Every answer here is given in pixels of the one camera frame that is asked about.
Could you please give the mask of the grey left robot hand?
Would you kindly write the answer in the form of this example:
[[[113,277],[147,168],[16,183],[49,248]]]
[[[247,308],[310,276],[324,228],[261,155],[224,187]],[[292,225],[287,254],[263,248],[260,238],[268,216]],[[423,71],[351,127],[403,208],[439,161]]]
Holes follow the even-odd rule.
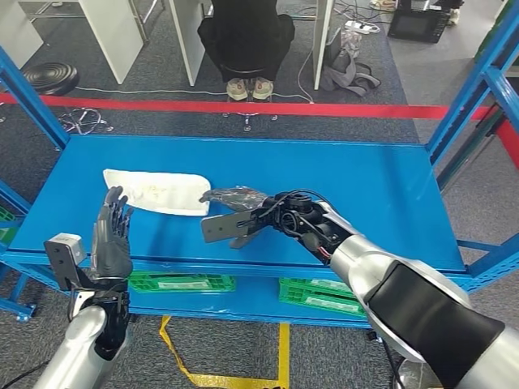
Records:
[[[102,279],[126,279],[133,271],[128,239],[132,207],[122,186],[108,190],[94,224],[91,269]]]

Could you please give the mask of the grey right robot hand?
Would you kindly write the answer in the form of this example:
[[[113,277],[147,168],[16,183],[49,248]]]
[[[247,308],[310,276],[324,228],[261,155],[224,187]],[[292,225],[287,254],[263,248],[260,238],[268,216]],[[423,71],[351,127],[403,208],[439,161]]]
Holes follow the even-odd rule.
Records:
[[[267,197],[267,194],[258,190],[246,186],[237,186],[234,188],[207,190],[199,201],[200,203],[221,203],[234,212],[245,212],[261,207]]]

